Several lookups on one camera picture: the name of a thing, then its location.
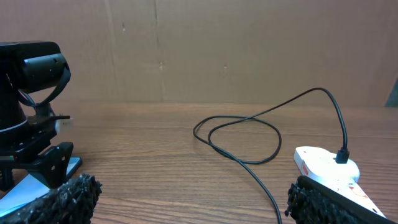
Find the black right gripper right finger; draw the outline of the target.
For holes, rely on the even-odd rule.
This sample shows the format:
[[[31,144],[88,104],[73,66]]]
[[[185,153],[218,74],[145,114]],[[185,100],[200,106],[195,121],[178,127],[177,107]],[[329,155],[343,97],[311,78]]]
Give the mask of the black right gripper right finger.
[[[285,216],[296,223],[396,224],[301,175],[288,191]]]

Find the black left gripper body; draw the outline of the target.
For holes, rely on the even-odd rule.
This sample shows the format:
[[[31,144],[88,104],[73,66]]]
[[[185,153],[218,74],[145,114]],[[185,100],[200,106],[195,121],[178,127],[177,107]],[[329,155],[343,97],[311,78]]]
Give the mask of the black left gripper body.
[[[37,170],[45,163],[40,156],[69,116],[29,116],[21,124],[1,130],[1,169]]]

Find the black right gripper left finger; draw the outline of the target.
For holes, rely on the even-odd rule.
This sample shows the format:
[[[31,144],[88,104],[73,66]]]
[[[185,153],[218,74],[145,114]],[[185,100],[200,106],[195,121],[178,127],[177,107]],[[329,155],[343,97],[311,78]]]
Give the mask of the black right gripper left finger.
[[[90,224],[101,187],[95,176],[82,174],[1,218],[1,224]]]

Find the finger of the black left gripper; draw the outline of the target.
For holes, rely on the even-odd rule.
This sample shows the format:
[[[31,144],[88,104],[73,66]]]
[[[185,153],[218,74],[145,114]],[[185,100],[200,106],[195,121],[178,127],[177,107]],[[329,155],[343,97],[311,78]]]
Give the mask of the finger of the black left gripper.
[[[0,191],[7,191],[14,186],[12,169],[0,170]]]
[[[72,150],[72,142],[61,142],[48,148],[26,170],[46,187],[56,189],[67,181],[67,167]]]

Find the blue screen smartphone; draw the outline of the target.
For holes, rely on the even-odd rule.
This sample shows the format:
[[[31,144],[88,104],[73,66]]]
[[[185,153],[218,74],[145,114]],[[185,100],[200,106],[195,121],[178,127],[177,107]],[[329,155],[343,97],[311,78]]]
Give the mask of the blue screen smartphone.
[[[61,171],[61,173],[68,180],[81,165],[82,159],[80,157],[71,157],[66,171]],[[1,198],[1,219],[6,218],[35,199],[44,196],[49,191],[50,188],[33,175],[28,174]]]

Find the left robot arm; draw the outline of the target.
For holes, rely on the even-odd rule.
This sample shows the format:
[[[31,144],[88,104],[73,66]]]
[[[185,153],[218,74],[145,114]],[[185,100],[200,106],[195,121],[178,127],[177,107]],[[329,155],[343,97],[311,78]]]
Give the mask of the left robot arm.
[[[55,189],[67,181],[72,142],[51,145],[57,122],[50,105],[71,79],[60,47],[51,41],[1,43],[1,190],[14,185],[13,170],[26,170]]]

